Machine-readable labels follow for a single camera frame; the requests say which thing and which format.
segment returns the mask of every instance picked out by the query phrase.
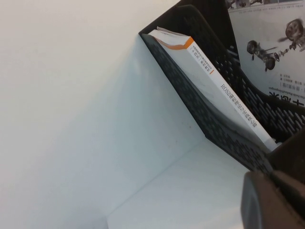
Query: orange stripe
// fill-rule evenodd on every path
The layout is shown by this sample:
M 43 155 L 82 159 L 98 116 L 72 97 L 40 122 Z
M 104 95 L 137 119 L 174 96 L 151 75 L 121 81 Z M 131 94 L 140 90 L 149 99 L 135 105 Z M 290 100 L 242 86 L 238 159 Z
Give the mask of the orange stripe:
M 193 43 L 193 39 L 192 37 L 190 37 L 186 43 L 184 45 L 178 44 L 178 45 L 168 45 L 166 43 L 164 43 L 163 41 L 159 40 L 156 38 L 156 40 L 161 43 L 162 45 L 164 45 L 165 47 L 171 49 L 171 50 L 182 50 L 182 49 L 187 49 L 188 47 L 190 47 L 190 45 Z

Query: white book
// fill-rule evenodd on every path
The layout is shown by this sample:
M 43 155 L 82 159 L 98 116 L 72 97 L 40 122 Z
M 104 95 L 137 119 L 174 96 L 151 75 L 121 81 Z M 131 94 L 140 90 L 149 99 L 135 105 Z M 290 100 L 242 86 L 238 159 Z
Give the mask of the white book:
M 157 28 L 149 33 L 166 50 L 199 92 L 243 136 L 271 152 L 277 144 L 190 36 Z

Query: black plastic file organizer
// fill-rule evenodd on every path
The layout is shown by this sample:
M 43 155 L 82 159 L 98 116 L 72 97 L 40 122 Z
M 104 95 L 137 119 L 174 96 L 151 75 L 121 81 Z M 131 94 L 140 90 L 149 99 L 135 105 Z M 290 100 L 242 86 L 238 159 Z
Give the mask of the black plastic file organizer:
M 213 22 L 213 30 L 218 31 L 217 34 L 219 34 L 222 42 L 203 17 L 207 11 L 209 12 L 209 21 Z M 213 20 L 213 15 L 218 16 L 218 18 Z M 139 34 L 208 139 L 250 170 L 261 170 L 269 173 L 273 170 L 273 167 L 281 165 L 279 163 L 281 158 L 277 155 L 285 158 L 286 154 L 272 153 L 272 157 L 267 156 L 255 144 L 220 121 L 219 114 L 213 112 L 204 102 L 186 79 L 184 73 L 158 42 L 147 35 L 157 26 L 192 36 L 267 132 L 277 141 L 284 142 L 299 132 L 305 125 L 305 109 L 282 101 L 276 95 L 268 96 L 261 93 L 240 70 L 238 64 L 227 52 L 227 49 L 234 46 L 235 40 L 232 37 L 234 35 L 227 11 L 224 10 L 224 1 L 182 0 Z M 278 152 L 285 145 L 286 143 L 276 151 Z M 302 167 L 298 166 L 291 171 L 284 172 L 296 177 L 297 175 L 294 173 L 301 174 L 300 170 L 302 170 Z

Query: white wall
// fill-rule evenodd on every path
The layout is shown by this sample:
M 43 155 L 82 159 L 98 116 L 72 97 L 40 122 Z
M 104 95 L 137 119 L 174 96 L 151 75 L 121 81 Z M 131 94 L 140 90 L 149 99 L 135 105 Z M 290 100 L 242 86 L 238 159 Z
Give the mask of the white wall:
M 137 36 L 173 4 L 1 3 L 1 228 L 98 225 L 202 140 Z

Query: book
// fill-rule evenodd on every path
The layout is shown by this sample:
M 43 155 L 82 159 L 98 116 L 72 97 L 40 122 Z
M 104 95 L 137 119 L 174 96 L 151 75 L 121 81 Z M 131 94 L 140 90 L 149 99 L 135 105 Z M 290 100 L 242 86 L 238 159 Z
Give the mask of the book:
M 305 107 L 303 1 L 226 1 L 247 78 L 266 95 Z
M 188 80 L 228 127 L 245 136 L 263 151 L 273 151 L 277 144 L 220 75 L 192 37 L 157 28 L 149 33 L 180 67 Z

